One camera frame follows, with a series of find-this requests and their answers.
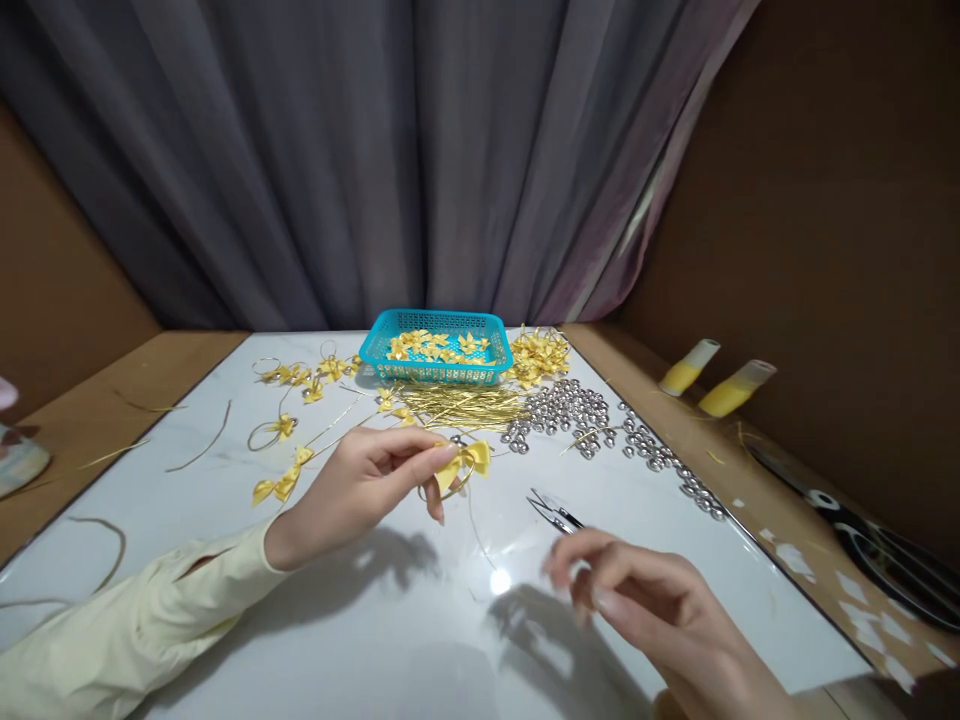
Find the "scissors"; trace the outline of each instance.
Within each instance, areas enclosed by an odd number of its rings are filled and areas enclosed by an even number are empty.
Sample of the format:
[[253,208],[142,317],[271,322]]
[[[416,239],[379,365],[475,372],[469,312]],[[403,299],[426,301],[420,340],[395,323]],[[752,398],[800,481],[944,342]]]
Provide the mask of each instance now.
[[567,512],[559,502],[541,492],[536,488],[530,488],[534,498],[527,497],[527,502],[533,506],[543,516],[543,519],[553,525],[557,530],[567,535],[573,535],[577,530],[583,528],[583,523],[577,520],[571,513]]
[[833,496],[808,488],[759,448],[747,449],[830,523],[844,551],[878,588],[931,625],[960,633],[960,575],[952,568],[902,535],[860,517]]

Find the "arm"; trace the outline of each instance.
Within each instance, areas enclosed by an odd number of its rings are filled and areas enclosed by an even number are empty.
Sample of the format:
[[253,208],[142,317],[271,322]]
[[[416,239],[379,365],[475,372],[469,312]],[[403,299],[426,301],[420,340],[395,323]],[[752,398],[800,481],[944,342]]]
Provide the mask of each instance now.
[[456,448],[419,428],[345,436],[291,510],[241,535],[194,542],[54,616],[0,655],[0,717],[129,714],[234,626],[289,573],[373,528]]

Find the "hand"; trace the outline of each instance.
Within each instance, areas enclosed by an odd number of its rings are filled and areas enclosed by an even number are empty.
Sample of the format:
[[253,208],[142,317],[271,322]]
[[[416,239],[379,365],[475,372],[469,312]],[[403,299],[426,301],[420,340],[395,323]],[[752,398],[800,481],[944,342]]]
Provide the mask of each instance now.
[[[571,583],[572,567],[585,561]],[[594,529],[561,538],[544,562],[579,618],[597,611],[641,650],[691,719],[797,717],[790,697],[679,555],[627,545]]]
[[267,561],[296,570],[375,527],[411,490],[427,484],[427,509],[443,524],[434,473],[456,446],[422,428],[354,428],[333,451],[313,484],[277,518],[264,539]]

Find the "yellow bottle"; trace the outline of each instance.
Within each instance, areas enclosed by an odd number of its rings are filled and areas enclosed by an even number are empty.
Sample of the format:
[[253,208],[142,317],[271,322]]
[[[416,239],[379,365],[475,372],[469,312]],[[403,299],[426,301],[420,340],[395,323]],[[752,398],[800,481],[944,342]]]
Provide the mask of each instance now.
[[670,368],[660,381],[660,389],[667,395],[679,397],[700,375],[704,365],[717,354],[720,343],[716,340],[703,339],[696,347],[687,353],[687,356]]
[[777,369],[763,360],[751,360],[700,401],[700,409],[713,417],[726,417],[743,405]]

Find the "small scissors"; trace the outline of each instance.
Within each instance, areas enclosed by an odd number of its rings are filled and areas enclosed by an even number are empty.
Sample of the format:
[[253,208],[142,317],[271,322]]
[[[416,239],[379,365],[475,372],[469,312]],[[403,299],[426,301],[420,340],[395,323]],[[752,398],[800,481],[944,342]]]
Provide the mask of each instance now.
[[577,530],[583,527],[583,523],[577,520],[573,515],[563,509],[560,503],[547,495],[545,492],[538,492],[536,488],[530,488],[530,492],[536,496],[527,498],[527,502],[533,506],[543,516],[543,519],[553,525],[557,530],[567,535],[573,535]]

